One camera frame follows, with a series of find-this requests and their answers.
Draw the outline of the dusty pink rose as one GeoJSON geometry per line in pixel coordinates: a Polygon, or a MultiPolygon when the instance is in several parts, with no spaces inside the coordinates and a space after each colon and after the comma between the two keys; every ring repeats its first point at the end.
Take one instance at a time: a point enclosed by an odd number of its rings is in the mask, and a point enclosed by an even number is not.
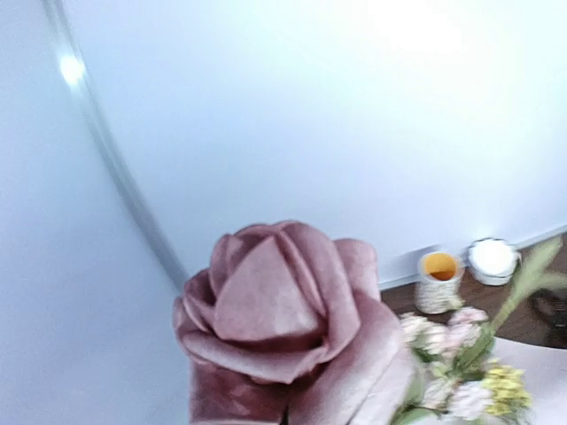
{"type": "Polygon", "coordinates": [[[374,248],[299,221],[223,236],[173,327],[193,424],[386,424],[414,374],[374,248]]]}

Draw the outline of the pink carnation stem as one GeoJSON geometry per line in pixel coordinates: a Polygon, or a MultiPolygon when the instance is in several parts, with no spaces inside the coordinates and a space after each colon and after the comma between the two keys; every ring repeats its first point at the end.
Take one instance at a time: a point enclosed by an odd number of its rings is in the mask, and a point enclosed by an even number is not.
{"type": "Polygon", "coordinates": [[[562,245],[555,237],[530,251],[512,275],[509,294],[494,318],[465,306],[446,324],[416,313],[401,315],[417,370],[392,424],[414,424],[430,416],[463,424],[528,423],[532,396],[524,372],[496,359],[493,347],[497,331],[529,296],[565,288],[565,274],[548,271],[562,245]]]}

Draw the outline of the black printed ribbon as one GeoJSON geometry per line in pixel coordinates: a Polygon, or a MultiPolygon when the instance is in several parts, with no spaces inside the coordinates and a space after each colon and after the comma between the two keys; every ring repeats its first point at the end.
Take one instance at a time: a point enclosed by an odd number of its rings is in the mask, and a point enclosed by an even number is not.
{"type": "Polygon", "coordinates": [[[538,290],[528,298],[534,317],[545,328],[547,347],[566,348],[566,290],[538,290]]]}

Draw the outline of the purple wrapping paper sheet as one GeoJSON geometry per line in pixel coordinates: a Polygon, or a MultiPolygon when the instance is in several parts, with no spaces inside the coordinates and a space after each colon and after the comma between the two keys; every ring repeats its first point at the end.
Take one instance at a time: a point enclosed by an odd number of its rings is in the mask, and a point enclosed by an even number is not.
{"type": "Polygon", "coordinates": [[[566,423],[566,350],[496,338],[493,355],[500,363],[524,371],[532,396],[525,424],[566,423]]]}

